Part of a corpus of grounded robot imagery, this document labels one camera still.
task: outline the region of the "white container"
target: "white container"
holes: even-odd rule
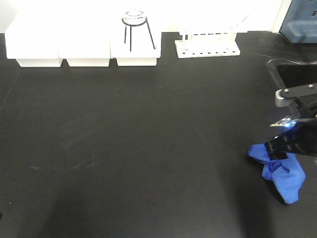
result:
[[[80,4],[81,8],[62,11],[67,24],[60,26],[59,57],[71,67],[108,67],[110,60],[110,23],[102,7]],[[86,11],[95,14],[83,17]]]
[[[124,43],[125,25],[120,21],[111,29],[111,57],[116,58],[118,66],[156,66],[161,52],[161,30],[149,18],[149,26],[155,49],[147,24],[132,27],[132,46],[130,51],[130,27],[127,26],[126,43]]]
[[[71,30],[63,34],[59,57],[67,59],[71,67],[108,67],[109,30],[93,28],[88,33]]]
[[[6,55],[21,67],[60,67],[57,24],[45,14],[20,14],[5,32]]]

